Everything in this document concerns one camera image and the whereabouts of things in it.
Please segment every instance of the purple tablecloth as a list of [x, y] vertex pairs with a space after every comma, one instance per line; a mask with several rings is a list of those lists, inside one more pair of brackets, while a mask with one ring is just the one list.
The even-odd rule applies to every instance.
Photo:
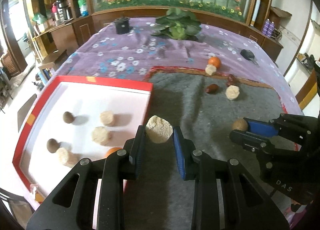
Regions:
[[[198, 42], [151, 36], [154, 18], [132, 18], [129, 34], [117, 35], [114, 24], [94, 34], [60, 68], [58, 75], [98, 76], [143, 80], [154, 66], [204, 69], [208, 58], [222, 62], [219, 72], [272, 86], [288, 113], [302, 114], [279, 69], [253, 40], [231, 31], [202, 24]], [[240, 52], [251, 50], [258, 65]]]

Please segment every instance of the orange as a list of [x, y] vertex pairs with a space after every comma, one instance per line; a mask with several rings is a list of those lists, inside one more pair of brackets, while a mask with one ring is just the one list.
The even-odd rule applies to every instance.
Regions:
[[213, 65], [218, 69], [221, 66], [221, 60], [218, 57], [211, 57], [208, 60], [208, 64]]
[[121, 150], [122, 148], [119, 148], [119, 147], [113, 147], [111, 148], [110, 150], [107, 151], [106, 155], [104, 156], [105, 158], [107, 158], [110, 154], [118, 151], [118, 150]]

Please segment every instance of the metal bolt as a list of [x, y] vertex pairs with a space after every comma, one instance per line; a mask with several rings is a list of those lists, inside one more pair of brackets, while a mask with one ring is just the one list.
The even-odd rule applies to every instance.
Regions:
[[237, 159], [233, 159], [233, 158], [232, 158], [232, 159], [230, 159], [230, 161], [229, 161], [229, 162], [230, 162], [230, 164], [231, 164], [231, 165], [234, 165], [234, 166], [236, 166], [236, 165], [238, 165], [238, 164], [239, 164], [239, 161], [238, 161]]
[[193, 154], [194, 156], [200, 156], [200, 155], [202, 155], [202, 151], [201, 151], [201, 150], [194, 150], [194, 151], [192, 152], [192, 154]]
[[89, 159], [88, 158], [84, 158], [80, 161], [81, 165], [87, 165], [89, 163]]
[[122, 150], [117, 151], [117, 154], [118, 154], [119, 156], [123, 156], [123, 155], [126, 155], [126, 154], [127, 154], [127, 151], [124, 150], [124, 149], [122, 149]]
[[271, 163], [271, 162], [268, 162], [268, 163], [266, 164], [266, 167], [267, 167], [267, 169], [271, 169], [271, 168], [272, 168], [272, 163]]

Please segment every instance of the black container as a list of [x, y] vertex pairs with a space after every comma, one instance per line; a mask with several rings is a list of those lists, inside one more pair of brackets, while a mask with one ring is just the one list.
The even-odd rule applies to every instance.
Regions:
[[128, 17], [122, 17], [122, 18], [115, 19], [114, 23], [116, 25], [116, 33], [117, 34], [129, 33], [129, 31], [130, 31], [129, 20], [130, 20], [130, 18], [128, 18]]

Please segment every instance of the gray mat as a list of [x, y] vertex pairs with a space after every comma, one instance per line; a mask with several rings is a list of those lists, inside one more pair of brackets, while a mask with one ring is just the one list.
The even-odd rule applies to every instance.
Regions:
[[[229, 101], [226, 81], [183, 73], [154, 75], [148, 117], [157, 115], [180, 126], [183, 136], [197, 149], [223, 161], [238, 159], [267, 193], [273, 188], [259, 179], [256, 155], [233, 144], [229, 139], [232, 123], [242, 117], [269, 121], [283, 112], [277, 93], [266, 88], [241, 84], [240, 96]], [[209, 95], [204, 89], [215, 83], [220, 90]], [[294, 149], [290, 141], [275, 137], [278, 148]], [[138, 181], [128, 182], [124, 193], [125, 226], [130, 230], [191, 228], [194, 181], [183, 181], [178, 173], [172, 139], [164, 144], [147, 141]], [[291, 201], [277, 192], [273, 200], [281, 211]]]

